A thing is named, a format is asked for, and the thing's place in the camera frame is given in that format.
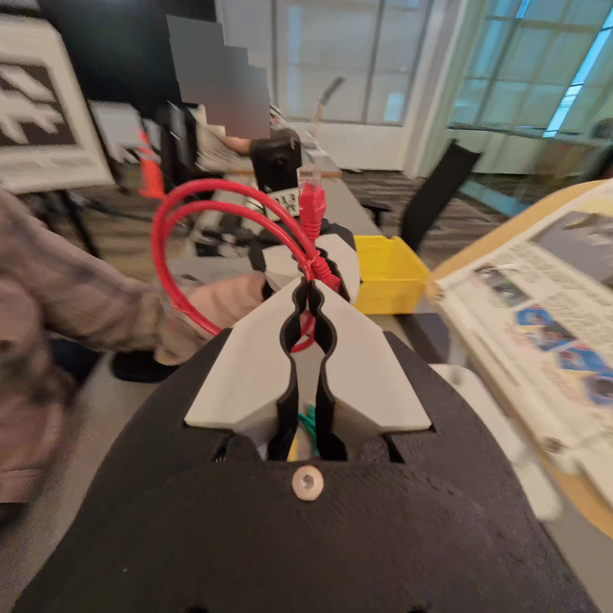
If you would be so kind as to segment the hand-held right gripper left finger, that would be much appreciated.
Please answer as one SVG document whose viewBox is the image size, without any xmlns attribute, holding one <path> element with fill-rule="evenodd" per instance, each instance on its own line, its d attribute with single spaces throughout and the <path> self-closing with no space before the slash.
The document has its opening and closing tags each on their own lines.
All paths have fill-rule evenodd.
<svg viewBox="0 0 613 613">
<path fill-rule="evenodd" d="M 236 323 L 185 415 L 189 427 L 230 430 L 286 460 L 299 392 L 291 349 L 302 338 L 308 282 L 291 281 Z"/>
</svg>

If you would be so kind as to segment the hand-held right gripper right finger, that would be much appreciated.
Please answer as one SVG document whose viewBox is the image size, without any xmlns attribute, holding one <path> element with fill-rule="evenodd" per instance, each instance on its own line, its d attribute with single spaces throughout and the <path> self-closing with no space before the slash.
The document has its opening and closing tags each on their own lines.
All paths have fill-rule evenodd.
<svg viewBox="0 0 613 613">
<path fill-rule="evenodd" d="M 323 284 L 309 284 L 314 341 L 323 351 L 315 400 L 323 460 L 348 460 L 365 441 L 431 428 L 382 328 Z"/>
</svg>

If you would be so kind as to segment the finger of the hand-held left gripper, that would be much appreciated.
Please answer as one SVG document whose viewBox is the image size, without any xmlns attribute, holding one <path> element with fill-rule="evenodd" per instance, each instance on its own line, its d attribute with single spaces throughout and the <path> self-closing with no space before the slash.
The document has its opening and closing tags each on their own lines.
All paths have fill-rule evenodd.
<svg viewBox="0 0 613 613">
<path fill-rule="evenodd" d="M 353 234 L 324 234 L 318 238 L 318 249 L 333 274 L 341 280 L 342 294 L 355 305 L 360 289 L 360 265 Z"/>
<path fill-rule="evenodd" d="M 304 285 L 305 274 L 287 246 L 270 246 L 264 249 L 264 275 L 273 294 L 285 287 L 295 290 Z"/>
</svg>

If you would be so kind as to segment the yellow plastic bin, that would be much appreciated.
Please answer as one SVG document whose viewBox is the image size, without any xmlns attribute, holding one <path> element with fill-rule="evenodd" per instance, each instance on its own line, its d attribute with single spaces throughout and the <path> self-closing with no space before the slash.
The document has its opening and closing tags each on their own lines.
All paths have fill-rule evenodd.
<svg viewBox="0 0 613 613">
<path fill-rule="evenodd" d="M 367 316 L 413 314 L 430 269 L 398 236 L 356 235 L 354 241 L 361 280 L 356 309 Z"/>
</svg>

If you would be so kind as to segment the person's left hand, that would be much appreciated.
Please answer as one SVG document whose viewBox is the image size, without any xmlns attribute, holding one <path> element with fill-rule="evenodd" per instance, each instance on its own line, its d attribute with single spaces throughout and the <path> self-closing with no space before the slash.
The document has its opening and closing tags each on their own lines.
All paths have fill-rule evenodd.
<svg viewBox="0 0 613 613">
<path fill-rule="evenodd" d="M 200 315 L 225 329 L 263 304 L 265 283 L 263 272 L 250 272 L 214 283 L 198 283 L 185 295 Z"/>
</svg>

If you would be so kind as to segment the black round pad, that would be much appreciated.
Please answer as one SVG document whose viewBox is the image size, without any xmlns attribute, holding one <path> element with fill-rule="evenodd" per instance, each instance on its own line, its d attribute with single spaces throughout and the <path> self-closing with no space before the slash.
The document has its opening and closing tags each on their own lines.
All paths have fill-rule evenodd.
<svg viewBox="0 0 613 613">
<path fill-rule="evenodd" d="M 138 384 L 159 384 L 180 368 L 155 359 L 153 351 L 115 353 L 110 362 L 113 376 L 120 381 Z"/>
</svg>

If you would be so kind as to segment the black office chair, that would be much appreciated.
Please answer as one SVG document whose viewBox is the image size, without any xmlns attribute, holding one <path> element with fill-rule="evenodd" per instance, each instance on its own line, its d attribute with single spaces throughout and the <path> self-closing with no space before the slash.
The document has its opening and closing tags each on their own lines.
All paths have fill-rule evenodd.
<svg viewBox="0 0 613 613">
<path fill-rule="evenodd" d="M 457 139 L 449 142 L 438 164 L 403 209 L 398 237 L 418 253 L 462 185 L 478 165 L 483 152 L 461 146 Z"/>
</svg>

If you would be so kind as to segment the orange traffic cone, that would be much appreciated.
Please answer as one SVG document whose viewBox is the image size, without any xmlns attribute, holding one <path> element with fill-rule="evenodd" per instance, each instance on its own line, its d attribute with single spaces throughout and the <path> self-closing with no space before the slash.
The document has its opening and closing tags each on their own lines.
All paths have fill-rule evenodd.
<svg viewBox="0 0 613 613">
<path fill-rule="evenodd" d="M 138 190 L 141 197 L 161 201 L 165 198 L 163 173 L 149 137 L 144 129 L 139 129 L 139 161 L 142 186 Z"/>
</svg>

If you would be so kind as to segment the wooden board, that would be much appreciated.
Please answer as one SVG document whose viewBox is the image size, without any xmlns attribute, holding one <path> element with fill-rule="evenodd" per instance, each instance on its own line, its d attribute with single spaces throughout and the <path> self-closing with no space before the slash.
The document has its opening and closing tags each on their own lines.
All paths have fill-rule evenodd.
<svg viewBox="0 0 613 613">
<path fill-rule="evenodd" d="M 489 396 L 492 398 L 492 405 L 495 405 L 506 417 L 515 423 L 518 436 L 533 453 L 530 458 L 539 461 L 543 473 L 550 479 L 552 485 L 557 486 L 558 490 L 561 491 L 558 499 L 561 502 L 567 501 L 571 503 L 587 522 L 609 538 L 609 540 L 612 539 L 612 507 L 589 479 L 584 476 L 561 471 L 547 458 L 517 412 L 513 403 L 513 396 L 507 393 L 503 386 L 503 380 L 479 356 L 476 342 L 471 340 L 468 331 L 462 328 L 461 318 L 451 316 L 445 311 L 443 306 L 444 299 L 441 297 L 440 281 L 455 274 L 462 268 L 473 265 L 474 261 L 488 256 L 495 249 L 501 248 L 507 242 L 539 223 L 542 219 L 553 215 L 571 200 L 611 182 L 612 180 L 596 180 L 579 183 L 541 199 L 519 215 L 509 219 L 481 239 L 461 250 L 461 252 L 444 261 L 431 273 L 425 289 L 428 305 L 440 316 L 449 331 L 450 346 L 447 363 L 450 365 L 450 369 L 457 372 L 464 366 L 465 362 L 476 369 L 480 388 L 487 389 Z"/>
</svg>

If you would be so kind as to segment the person's plaid shirt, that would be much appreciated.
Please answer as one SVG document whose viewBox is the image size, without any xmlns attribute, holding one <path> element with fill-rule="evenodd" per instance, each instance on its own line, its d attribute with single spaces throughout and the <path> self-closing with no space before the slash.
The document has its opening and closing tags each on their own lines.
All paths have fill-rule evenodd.
<svg viewBox="0 0 613 613">
<path fill-rule="evenodd" d="M 90 341 L 103 266 L 1 190 L 1 504 L 19 506 L 57 447 L 67 375 L 47 332 Z"/>
</svg>

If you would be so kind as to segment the large black white tag poster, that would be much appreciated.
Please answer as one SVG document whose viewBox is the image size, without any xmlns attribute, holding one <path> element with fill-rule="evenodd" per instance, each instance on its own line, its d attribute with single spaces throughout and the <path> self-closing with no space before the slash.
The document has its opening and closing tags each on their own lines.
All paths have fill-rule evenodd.
<svg viewBox="0 0 613 613">
<path fill-rule="evenodd" d="M 112 186 L 64 42 L 42 19 L 1 15 L 1 186 L 13 194 Z"/>
</svg>

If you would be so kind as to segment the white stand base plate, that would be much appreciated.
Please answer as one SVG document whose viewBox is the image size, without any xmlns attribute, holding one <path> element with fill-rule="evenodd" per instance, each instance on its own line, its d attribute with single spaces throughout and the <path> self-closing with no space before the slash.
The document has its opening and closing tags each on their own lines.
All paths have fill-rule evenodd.
<svg viewBox="0 0 613 613">
<path fill-rule="evenodd" d="M 558 520 L 563 504 L 556 489 L 532 447 L 524 441 L 478 376 L 457 365 L 431 364 L 431 368 L 459 393 L 487 427 L 510 462 L 536 518 L 541 522 Z"/>
</svg>

